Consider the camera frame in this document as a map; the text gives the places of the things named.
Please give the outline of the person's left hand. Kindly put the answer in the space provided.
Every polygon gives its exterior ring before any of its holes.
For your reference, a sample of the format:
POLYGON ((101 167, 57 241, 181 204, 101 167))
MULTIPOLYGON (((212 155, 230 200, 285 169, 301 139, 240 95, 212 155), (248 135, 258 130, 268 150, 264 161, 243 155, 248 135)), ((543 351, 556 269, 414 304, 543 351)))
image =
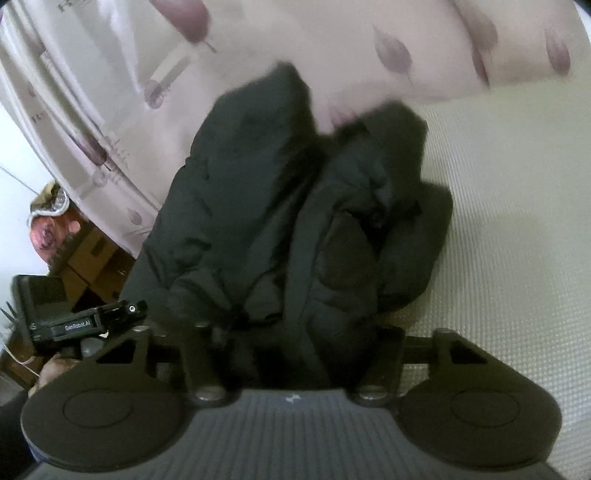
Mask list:
POLYGON ((80 363, 77 359, 66 358, 61 354, 54 355, 41 369, 37 381, 28 391, 28 397, 33 396, 47 384, 68 372, 80 363))

